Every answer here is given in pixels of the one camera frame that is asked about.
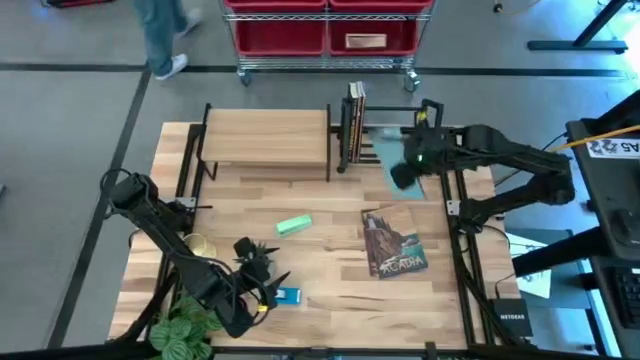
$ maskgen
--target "sticker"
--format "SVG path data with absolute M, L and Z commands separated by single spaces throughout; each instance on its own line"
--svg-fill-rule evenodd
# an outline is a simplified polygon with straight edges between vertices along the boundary
M 640 159 L 639 139 L 601 139 L 587 143 L 589 156 L 607 159 Z

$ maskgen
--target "green block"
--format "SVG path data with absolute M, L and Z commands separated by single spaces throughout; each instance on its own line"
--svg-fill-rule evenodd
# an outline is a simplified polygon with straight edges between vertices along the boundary
M 279 236 L 284 237 L 293 234 L 294 232 L 304 230 L 311 226 L 311 224 L 311 215 L 302 215 L 293 219 L 279 222 L 276 225 L 276 230 L 278 231 Z

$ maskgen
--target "wooden tabletop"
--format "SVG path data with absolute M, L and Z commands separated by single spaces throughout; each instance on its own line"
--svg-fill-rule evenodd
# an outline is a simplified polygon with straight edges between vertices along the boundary
M 152 179 L 161 196 L 173 194 L 182 160 L 188 124 L 164 124 Z M 337 154 L 334 139 L 333 154 Z M 378 280 L 369 276 L 360 210 L 382 208 L 391 198 L 379 165 L 352 165 L 325 182 L 323 169 L 242 167 L 221 164 L 216 181 L 205 178 L 194 232 L 216 244 L 218 257 L 232 267 L 232 244 L 243 236 L 280 247 L 272 257 L 276 274 L 291 271 L 283 286 L 302 291 L 300 306 L 280 306 L 260 326 L 239 339 L 217 332 L 219 346 L 328 346 L 343 348 L 465 349 L 451 244 L 440 180 L 421 180 L 426 200 L 403 201 L 410 208 L 425 249 L 429 268 Z M 470 197 L 494 195 L 488 168 L 465 171 Z M 450 182 L 455 193 L 453 174 Z M 281 239 L 279 221 L 310 214 L 313 226 Z M 503 224 L 490 221 L 503 228 Z M 485 230 L 477 236 L 487 293 L 496 281 L 513 273 L 503 236 Z M 460 239 L 465 248 L 464 238 Z M 118 299 L 111 336 L 122 333 L 151 297 L 160 252 L 145 235 L 134 240 Z M 500 283 L 502 297 L 519 297 L 515 279 Z M 469 295 L 477 341 L 482 341 L 479 310 Z
M 327 163 L 327 112 L 212 109 L 202 159 L 324 165 Z

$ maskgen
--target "gray floor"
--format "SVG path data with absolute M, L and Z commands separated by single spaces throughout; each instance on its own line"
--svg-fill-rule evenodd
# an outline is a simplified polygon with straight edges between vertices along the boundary
M 578 2 L 547 0 L 519 16 L 496 16 L 488 0 L 442 0 L 419 64 L 615 69 L 627 71 L 627 77 L 423 76 L 419 90 L 409 94 L 397 75 L 257 74 L 245 88 L 235 74 L 181 74 L 168 82 L 150 82 L 124 167 L 148 171 L 162 122 L 198 121 L 207 102 L 228 108 L 319 108 L 331 103 L 337 109 L 346 83 L 352 80 L 365 81 L 372 104 L 418 104 L 428 97 L 445 104 L 447 124 L 485 123 L 515 141 L 542 146 L 564 131 L 565 122 L 598 116 L 638 88 L 630 56 L 533 54 L 524 47 L 532 39 L 575 37 L 598 9 L 595 0 L 588 2 L 578 6 Z M 142 38 L 130 6 L 120 0 L 55 10 L 41 8 L 36 0 L 0 1 L 0 63 L 143 64 Z M 217 4 L 207 1 L 202 6 L 207 21 L 178 49 L 187 51 L 193 64 L 233 64 Z M 505 6 L 519 4 L 505 1 Z M 625 37 L 626 30 L 616 35 Z M 599 37 L 610 39 L 614 34 L 606 28 Z M 8 186 L 0 198 L 0 322 L 4 330 L 0 352 L 41 348 L 46 343 L 98 198 L 98 179 L 113 156 L 138 77 L 138 73 L 0 72 L 4 113 L 0 183 Z M 391 114 L 370 121 L 407 119 Z M 496 177 L 507 172 L 499 167 L 493 170 Z M 499 190 L 526 179 L 516 176 Z M 587 195 L 578 176 L 576 188 L 578 196 L 572 204 L 531 206 L 510 213 L 507 223 L 574 231 L 588 228 L 595 219 L 580 207 Z M 560 222 L 560 214 L 572 221 Z M 123 220 L 105 223 L 66 344 L 105 339 L 130 231 Z M 571 347 L 567 344 L 590 341 L 562 331 L 558 318 L 557 314 L 539 318 L 536 331 L 541 346 L 567 350 Z

